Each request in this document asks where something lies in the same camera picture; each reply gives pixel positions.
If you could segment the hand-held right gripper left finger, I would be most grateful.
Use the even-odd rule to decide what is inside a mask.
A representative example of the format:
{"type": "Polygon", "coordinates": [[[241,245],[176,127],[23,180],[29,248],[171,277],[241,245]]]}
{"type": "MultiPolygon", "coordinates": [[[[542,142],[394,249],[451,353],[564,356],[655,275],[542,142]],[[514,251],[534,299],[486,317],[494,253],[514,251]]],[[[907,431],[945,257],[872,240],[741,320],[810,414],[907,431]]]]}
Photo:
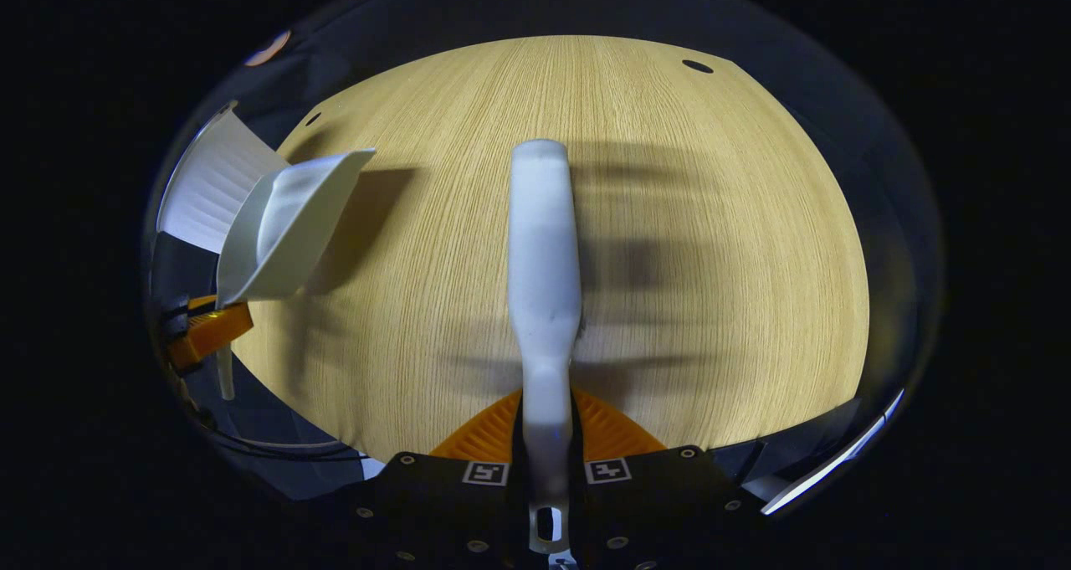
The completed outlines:
{"type": "Polygon", "coordinates": [[[428,454],[402,451],[353,495],[379,569],[527,569],[521,392],[428,454]]]}

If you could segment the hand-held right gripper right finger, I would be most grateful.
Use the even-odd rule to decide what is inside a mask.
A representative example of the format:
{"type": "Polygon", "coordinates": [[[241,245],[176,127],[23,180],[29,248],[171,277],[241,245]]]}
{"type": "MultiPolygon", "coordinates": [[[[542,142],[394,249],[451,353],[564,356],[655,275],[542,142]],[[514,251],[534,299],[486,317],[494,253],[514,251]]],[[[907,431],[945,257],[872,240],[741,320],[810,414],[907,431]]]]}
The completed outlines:
{"type": "Polygon", "coordinates": [[[571,553],[580,569],[726,569],[754,499],[698,445],[676,448],[572,390],[571,553]]]}

